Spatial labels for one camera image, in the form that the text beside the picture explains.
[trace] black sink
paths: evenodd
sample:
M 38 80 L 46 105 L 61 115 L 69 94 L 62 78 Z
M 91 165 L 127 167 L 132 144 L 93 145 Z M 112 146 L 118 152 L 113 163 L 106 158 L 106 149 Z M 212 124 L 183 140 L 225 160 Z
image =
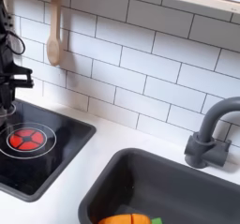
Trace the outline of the black sink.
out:
M 240 224 L 240 186 L 138 149 L 113 156 L 79 208 L 81 224 L 140 213 L 163 224 Z

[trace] wooden spoon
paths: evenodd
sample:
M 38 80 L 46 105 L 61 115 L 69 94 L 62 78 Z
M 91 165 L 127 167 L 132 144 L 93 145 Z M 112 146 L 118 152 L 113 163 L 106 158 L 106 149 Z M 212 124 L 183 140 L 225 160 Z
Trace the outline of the wooden spoon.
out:
M 62 52 L 60 40 L 61 0 L 52 0 L 51 5 L 51 33 L 47 43 L 47 54 L 50 63 L 57 66 Z

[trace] kitchen tap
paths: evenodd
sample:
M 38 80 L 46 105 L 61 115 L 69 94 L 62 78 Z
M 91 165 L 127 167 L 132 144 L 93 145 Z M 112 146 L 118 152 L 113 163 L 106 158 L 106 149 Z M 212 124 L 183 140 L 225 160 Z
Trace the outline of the kitchen tap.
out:
M 219 144 L 212 136 L 218 120 L 229 112 L 237 111 L 240 111 L 240 97 L 222 100 L 207 112 L 200 131 L 188 139 L 185 160 L 189 166 L 196 169 L 205 168 L 209 163 L 224 166 L 232 142 Z
M 23 41 L 11 31 L 11 17 L 8 15 L 4 0 L 0 0 L 0 126 L 3 118 L 12 108 L 15 99 L 15 88 L 32 88 L 32 70 L 17 66 L 13 61 L 13 53 L 23 54 L 25 46 Z M 22 52 L 13 50 L 11 39 L 15 38 L 22 45 Z M 15 79 L 24 75 L 25 79 Z

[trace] faucet spout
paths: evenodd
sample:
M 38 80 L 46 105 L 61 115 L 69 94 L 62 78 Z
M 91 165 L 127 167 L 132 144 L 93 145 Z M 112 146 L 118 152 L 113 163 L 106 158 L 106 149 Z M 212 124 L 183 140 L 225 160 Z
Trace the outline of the faucet spout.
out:
M 237 111 L 240 111 L 240 97 L 222 100 L 207 112 L 200 131 L 190 136 L 187 142 L 185 160 L 189 166 L 196 169 L 205 168 L 209 163 L 224 166 L 231 141 L 221 145 L 212 136 L 218 120 L 229 112 Z
M 240 111 L 240 97 L 232 97 L 218 102 L 206 114 L 198 133 L 200 142 L 210 142 L 218 120 L 229 112 Z

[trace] black stove top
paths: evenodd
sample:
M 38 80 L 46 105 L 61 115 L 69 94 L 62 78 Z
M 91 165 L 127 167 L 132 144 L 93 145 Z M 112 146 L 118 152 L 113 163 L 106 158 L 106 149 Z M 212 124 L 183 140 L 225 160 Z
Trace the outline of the black stove top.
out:
M 6 117 L 0 129 L 0 190 L 33 202 L 96 129 L 22 101 L 13 104 L 15 113 Z

